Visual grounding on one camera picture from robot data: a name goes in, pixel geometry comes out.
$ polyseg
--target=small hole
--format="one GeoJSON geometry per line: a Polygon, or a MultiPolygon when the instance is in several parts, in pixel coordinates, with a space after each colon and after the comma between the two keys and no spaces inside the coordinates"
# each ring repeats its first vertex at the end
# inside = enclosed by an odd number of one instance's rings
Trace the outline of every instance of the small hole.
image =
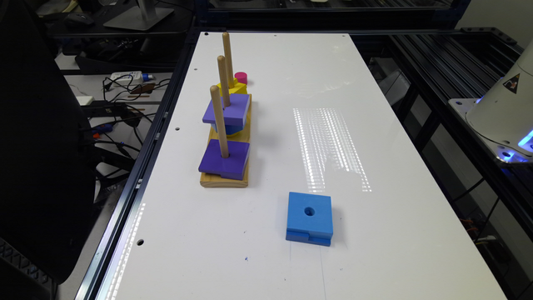
{"type": "Polygon", "coordinates": [[[315,210],[312,207],[306,207],[303,212],[306,213],[306,215],[309,217],[315,214],[315,210]]]}

